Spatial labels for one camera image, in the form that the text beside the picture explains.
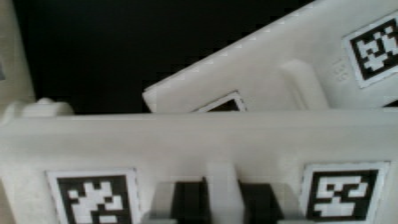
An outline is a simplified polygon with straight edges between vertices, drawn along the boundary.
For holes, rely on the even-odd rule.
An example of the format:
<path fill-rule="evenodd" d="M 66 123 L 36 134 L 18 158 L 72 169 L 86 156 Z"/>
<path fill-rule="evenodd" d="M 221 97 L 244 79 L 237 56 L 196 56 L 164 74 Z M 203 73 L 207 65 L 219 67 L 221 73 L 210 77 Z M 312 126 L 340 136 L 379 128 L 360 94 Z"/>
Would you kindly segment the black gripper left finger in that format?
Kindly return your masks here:
<path fill-rule="evenodd" d="M 171 218 L 178 224 L 212 224 L 209 181 L 180 181 L 175 186 Z"/>

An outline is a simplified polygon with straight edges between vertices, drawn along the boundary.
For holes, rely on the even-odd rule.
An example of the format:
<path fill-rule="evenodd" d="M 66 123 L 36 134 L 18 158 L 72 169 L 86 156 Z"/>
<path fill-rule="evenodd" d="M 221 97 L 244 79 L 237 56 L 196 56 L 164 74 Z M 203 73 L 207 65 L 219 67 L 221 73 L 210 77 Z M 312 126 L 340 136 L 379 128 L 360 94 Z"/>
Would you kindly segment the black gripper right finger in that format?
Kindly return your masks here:
<path fill-rule="evenodd" d="M 285 218 L 273 186 L 239 182 L 244 197 L 244 224 L 278 224 Z"/>

